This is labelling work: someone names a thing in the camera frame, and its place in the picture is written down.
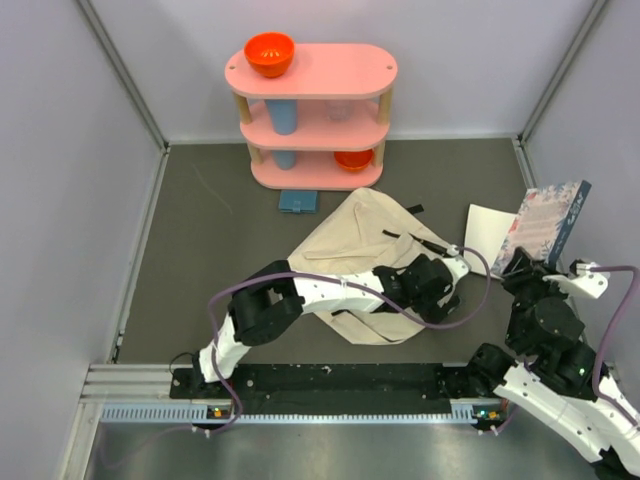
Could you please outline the floral cover book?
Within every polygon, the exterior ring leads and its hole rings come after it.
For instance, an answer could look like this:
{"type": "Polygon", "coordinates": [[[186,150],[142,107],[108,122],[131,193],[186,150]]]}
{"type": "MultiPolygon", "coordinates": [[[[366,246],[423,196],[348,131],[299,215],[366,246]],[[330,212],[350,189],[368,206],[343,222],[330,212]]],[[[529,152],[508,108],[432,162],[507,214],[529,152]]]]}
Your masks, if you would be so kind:
{"type": "Polygon", "coordinates": [[[491,272],[501,277],[517,247],[534,260],[555,265],[591,188],[588,181],[581,180],[528,189],[491,272]]]}

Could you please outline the cream canvas backpack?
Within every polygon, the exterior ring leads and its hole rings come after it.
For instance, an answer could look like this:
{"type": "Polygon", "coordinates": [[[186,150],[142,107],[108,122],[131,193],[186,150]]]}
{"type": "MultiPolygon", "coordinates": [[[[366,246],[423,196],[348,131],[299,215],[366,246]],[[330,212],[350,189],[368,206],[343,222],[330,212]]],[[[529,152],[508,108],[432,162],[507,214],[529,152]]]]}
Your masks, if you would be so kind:
{"type": "MultiPolygon", "coordinates": [[[[421,253],[436,257],[419,244],[421,240],[450,246],[390,196],[360,188],[293,250],[288,262],[296,271],[321,275],[404,267],[421,253]]],[[[354,345],[400,344],[424,329],[397,312],[318,312],[316,316],[354,345]]]]}

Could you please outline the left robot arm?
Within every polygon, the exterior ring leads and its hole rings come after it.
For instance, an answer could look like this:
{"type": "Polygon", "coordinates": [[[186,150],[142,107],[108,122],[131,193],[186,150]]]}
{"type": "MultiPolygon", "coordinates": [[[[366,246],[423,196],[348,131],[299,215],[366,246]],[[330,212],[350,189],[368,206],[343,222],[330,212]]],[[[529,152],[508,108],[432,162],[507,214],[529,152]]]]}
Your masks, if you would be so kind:
{"type": "Polygon", "coordinates": [[[193,360],[192,384],[205,396],[226,387],[250,348],[270,343],[311,313],[398,313],[439,326],[459,305],[454,294],[469,273],[460,256],[418,255],[406,267],[377,266],[356,274],[320,275],[278,260],[223,292],[230,297],[213,339],[193,360]]]}

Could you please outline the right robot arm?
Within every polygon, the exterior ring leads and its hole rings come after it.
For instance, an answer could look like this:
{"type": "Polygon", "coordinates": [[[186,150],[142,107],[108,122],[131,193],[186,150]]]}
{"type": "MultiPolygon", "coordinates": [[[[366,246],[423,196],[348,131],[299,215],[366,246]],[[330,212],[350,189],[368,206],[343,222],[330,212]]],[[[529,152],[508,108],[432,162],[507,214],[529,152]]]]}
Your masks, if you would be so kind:
{"type": "Polygon", "coordinates": [[[598,299],[610,268],[577,260],[568,274],[518,247],[501,273],[513,297],[506,346],[484,343],[467,365],[476,394],[520,407],[567,441],[600,479],[639,476],[639,413],[581,338],[570,296],[598,299]]]}

